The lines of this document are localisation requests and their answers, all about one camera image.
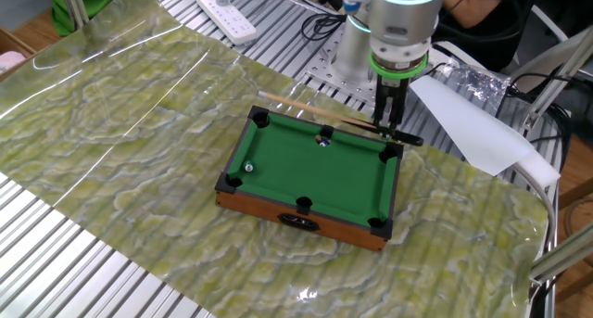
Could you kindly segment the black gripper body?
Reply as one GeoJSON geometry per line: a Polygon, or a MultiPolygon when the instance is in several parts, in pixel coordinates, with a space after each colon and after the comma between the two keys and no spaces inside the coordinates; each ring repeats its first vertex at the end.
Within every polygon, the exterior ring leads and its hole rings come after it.
{"type": "Polygon", "coordinates": [[[387,99],[393,97],[395,99],[405,98],[408,92],[407,79],[389,79],[383,76],[377,77],[376,99],[387,99]]]}

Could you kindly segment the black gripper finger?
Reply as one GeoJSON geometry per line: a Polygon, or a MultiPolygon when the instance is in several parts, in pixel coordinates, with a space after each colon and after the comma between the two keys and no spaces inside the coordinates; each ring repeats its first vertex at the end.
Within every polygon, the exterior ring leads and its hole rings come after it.
{"type": "Polygon", "coordinates": [[[390,135],[389,128],[382,125],[386,103],[387,100],[385,98],[377,98],[375,101],[373,125],[377,128],[380,135],[390,135]]]}
{"type": "Polygon", "coordinates": [[[405,111],[404,99],[393,99],[392,108],[389,115],[389,129],[391,136],[394,137],[398,126],[401,124],[405,111]]]}

